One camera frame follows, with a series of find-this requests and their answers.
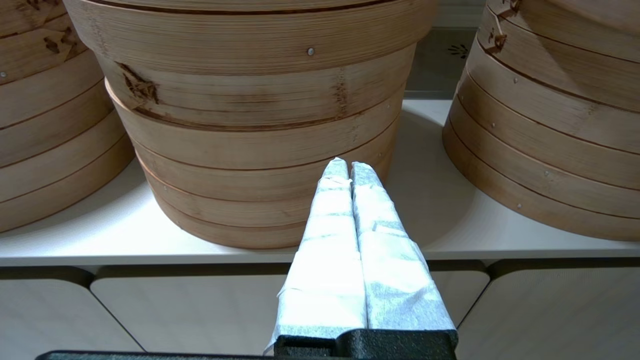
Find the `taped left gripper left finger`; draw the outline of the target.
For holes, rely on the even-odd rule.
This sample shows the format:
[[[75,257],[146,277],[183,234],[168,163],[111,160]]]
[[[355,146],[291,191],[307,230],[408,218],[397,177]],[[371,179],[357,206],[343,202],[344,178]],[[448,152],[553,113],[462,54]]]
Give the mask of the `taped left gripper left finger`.
[[[366,325],[352,185],[346,161],[336,157],[318,180],[265,352],[274,353],[281,336],[334,339]]]

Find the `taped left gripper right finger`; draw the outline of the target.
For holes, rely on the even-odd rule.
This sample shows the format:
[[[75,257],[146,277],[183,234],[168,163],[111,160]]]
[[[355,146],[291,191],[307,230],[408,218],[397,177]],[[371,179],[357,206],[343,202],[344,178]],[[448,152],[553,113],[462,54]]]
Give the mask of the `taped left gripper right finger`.
[[[418,244],[403,227],[374,168],[354,162],[352,205],[373,330],[454,330]]]

